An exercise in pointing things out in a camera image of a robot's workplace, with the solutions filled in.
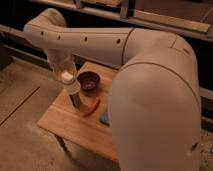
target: screw hole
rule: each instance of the screw hole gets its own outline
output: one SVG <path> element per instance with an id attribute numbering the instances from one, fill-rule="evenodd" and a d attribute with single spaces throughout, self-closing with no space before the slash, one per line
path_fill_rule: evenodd
<path id="1" fill-rule="evenodd" d="M 117 44 L 119 44 L 120 42 L 121 42 L 121 39 L 118 39 L 118 40 L 117 40 Z"/>
<path id="2" fill-rule="evenodd" d="M 198 143 L 194 144 L 192 147 L 191 147 L 191 153 L 197 148 L 198 146 Z"/>

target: dark object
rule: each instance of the dark object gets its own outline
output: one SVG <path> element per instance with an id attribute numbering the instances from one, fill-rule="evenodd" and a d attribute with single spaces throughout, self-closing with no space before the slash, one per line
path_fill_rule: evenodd
<path id="1" fill-rule="evenodd" d="M 1 54 L 0 70 L 2 70 L 12 62 L 12 58 L 7 49 L 4 47 L 1 37 L 0 37 L 0 54 Z"/>
<path id="2" fill-rule="evenodd" d="M 101 115 L 99 118 L 99 121 L 103 123 L 104 125 L 109 126 L 109 118 L 108 118 L 108 112 L 105 110 L 105 112 Z"/>
<path id="3" fill-rule="evenodd" d="M 81 84 L 82 90 L 84 91 L 96 89 L 100 82 L 100 76 L 92 71 L 86 71 L 81 73 L 77 79 Z"/>

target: shelf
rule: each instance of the shelf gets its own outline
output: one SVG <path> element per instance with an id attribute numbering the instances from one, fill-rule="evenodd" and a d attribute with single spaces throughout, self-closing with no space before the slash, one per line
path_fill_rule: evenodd
<path id="1" fill-rule="evenodd" d="M 209 42 L 213 42 L 213 37 L 208 36 L 207 30 L 211 27 L 209 24 L 204 24 L 204 23 L 199 23 L 199 22 L 190 22 L 189 26 L 191 26 L 191 29 L 186 28 L 186 25 L 183 25 L 185 28 L 180 28 L 177 26 L 172 26 L 167 24 L 162 24 L 162 23 L 157 23 L 155 21 L 151 21 L 150 15 L 153 14 L 146 14 L 145 12 L 143 13 L 143 16 L 146 16 L 144 20 L 142 19 L 137 19 L 134 17 L 129 17 L 127 19 L 120 18 L 120 14 L 116 12 L 111 12 L 111 11 L 106 11 L 102 9 L 96 9 L 96 8 L 91 8 L 85 6 L 82 9 L 77 9 L 75 4 L 72 3 L 72 0 L 30 0 L 32 2 L 37 2 L 37 3 L 42 3 L 42 4 L 47 4 L 51 5 L 53 7 L 60 7 L 80 13 L 85 13 L 85 14 L 90 14 L 94 16 L 99 16 L 111 20 L 116 20 L 116 21 L 121 21 L 129 24 L 134 24 L 137 26 L 141 27 L 146 27 L 150 29 L 157 29 L 157 30 L 163 30 L 163 31 L 169 31 L 169 32 L 174 32 L 182 36 L 186 37 L 192 37 L 200 40 L 205 40 Z"/>

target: wooden tabletop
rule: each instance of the wooden tabletop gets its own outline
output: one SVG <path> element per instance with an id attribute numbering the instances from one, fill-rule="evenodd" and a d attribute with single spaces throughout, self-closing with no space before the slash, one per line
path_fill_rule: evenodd
<path id="1" fill-rule="evenodd" d="M 89 151 L 117 162 L 111 130 L 99 122 L 99 117 L 106 110 L 108 90 L 117 71 L 89 62 L 85 63 L 79 72 L 84 71 L 95 71 L 101 77 L 97 90 L 87 94 L 80 92 L 80 98 L 86 105 L 90 105 L 95 97 L 100 97 L 101 102 L 96 111 L 85 117 L 80 109 L 72 106 L 67 92 L 63 90 L 38 121 L 38 125 Z"/>

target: bowl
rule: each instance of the bowl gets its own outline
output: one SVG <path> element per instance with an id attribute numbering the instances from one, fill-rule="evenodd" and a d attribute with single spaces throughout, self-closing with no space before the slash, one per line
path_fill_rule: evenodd
<path id="1" fill-rule="evenodd" d="M 100 76 L 96 72 L 86 71 L 79 74 L 77 80 L 81 84 L 82 90 L 90 91 L 98 87 Z"/>

